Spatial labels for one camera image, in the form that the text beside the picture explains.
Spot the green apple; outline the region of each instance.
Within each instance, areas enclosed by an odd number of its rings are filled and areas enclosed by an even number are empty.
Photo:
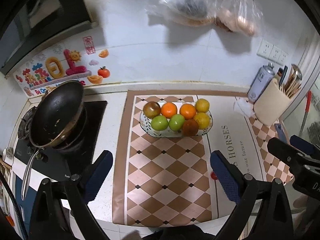
[[[151,121],[151,127],[156,131],[163,131],[167,129],[168,125],[168,120],[163,115],[158,115]]]
[[[178,131],[182,128],[185,119],[181,114],[175,114],[169,121],[169,127],[172,131]]]

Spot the black frying pan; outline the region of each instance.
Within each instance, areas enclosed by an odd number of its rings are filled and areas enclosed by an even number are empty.
[[[37,147],[23,175],[21,199],[24,200],[30,182],[31,167],[45,147],[62,143],[76,126],[84,105],[84,89],[79,81],[71,80],[57,86],[44,96],[31,120],[29,138]]]

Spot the wall tile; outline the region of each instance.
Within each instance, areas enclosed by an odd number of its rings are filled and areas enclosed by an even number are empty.
[[[201,81],[250,85],[260,67],[268,63],[261,57],[232,54],[223,49],[209,48]]]
[[[9,145],[12,131],[27,97],[13,77],[1,80],[0,94],[0,151],[2,152]]]
[[[197,45],[208,43],[209,26],[193,28],[168,22],[160,17],[149,17],[145,8],[153,0],[85,0],[85,2],[92,15],[103,26],[108,47],[142,43]]]
[[[113,75],[121,82],[199,81],[206,47],[141,44],[111,48],[109,53],[105,62],[110,68],[110,82]]]

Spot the utensil holder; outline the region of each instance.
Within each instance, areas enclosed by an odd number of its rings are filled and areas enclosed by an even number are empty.
[[[253,105],[253,110],[260,122],[271,126],[284,113],[291,101],[287,95],[279,90],[278,81],[273,78]]]

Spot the tile floor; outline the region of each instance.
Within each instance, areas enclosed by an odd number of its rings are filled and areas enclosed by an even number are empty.
[[[227,221],[228,216],[211,220],[208,222],[203,222],[197,224],[202,231],[205,233],[216,235],[219,230],[222,228],[223,224]],[[108,235],[110,240],[120,240],[123,239],[127,234],[138,231],[141,237],[147,236],[152,234],[154,231],[157,231],[157,228],[146,228],[146,227],[133,227],[133,226],[123,226],[123,225],[116,225],[111,222],[105,222],[101,220],[97,220],[99,225],[102,227],[103,231]],[[84,240],[80,229],[76,223],[76,220],[70,216],[70,226],[74,236],[80,240]]]

